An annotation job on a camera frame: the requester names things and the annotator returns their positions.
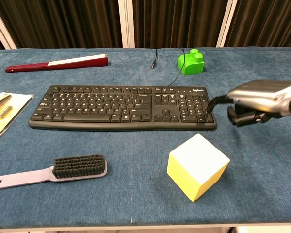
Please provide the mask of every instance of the robotic hand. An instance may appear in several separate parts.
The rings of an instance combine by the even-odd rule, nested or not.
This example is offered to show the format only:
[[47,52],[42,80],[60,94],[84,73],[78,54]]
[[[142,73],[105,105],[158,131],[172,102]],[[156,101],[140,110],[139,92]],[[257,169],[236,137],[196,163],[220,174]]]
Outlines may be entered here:
[[291,82],[279,80],[254,80],[230,90],[224,96],[213,98],[207,112],[217,104],[234,103],[227,115],[236,126],[265,123],[271,118],[291,116]]

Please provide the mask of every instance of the red and white object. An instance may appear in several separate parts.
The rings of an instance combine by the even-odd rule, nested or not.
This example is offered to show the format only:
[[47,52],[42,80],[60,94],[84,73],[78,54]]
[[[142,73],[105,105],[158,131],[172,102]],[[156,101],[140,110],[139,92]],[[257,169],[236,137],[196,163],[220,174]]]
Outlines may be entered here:
[[86,67],[104,67],[108,65],[107,54],[99,54],[86,57],[78,57],[72,59],[65,59],[52,62],[25,64],[9,66],[5,69],[7,73],[14,72],[29,72],[40,70],[55,70],[55,69],[76,69]]

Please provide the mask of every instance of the yellow cube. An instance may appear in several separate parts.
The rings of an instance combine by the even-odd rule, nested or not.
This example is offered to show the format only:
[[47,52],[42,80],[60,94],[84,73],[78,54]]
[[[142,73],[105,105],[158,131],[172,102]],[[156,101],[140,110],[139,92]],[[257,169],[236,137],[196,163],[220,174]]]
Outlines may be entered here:
[[219,180],[229,161],[197,134],[169,153],[167,174],[194,202]]

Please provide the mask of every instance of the green toy block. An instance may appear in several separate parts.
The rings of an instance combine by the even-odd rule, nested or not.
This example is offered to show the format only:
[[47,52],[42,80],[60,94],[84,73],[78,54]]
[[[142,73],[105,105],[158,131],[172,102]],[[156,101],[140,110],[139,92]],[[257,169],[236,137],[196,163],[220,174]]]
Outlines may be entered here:
[[204,59],[203,55],[198,51],[198,49],[191,49],[189,54],[185,54],[185,64],[183,66],[183,55],[178,59],[178,67],[182,68],[182,73],[186,74],[200,74],[204,69]]

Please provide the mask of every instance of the keyboard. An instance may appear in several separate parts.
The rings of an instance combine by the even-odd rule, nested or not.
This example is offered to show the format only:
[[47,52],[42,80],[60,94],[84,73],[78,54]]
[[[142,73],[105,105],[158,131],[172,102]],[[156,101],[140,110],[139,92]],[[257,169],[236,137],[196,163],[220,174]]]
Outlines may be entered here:
[[204,87],[50,86],[29,125],[86,131],[215,130]]

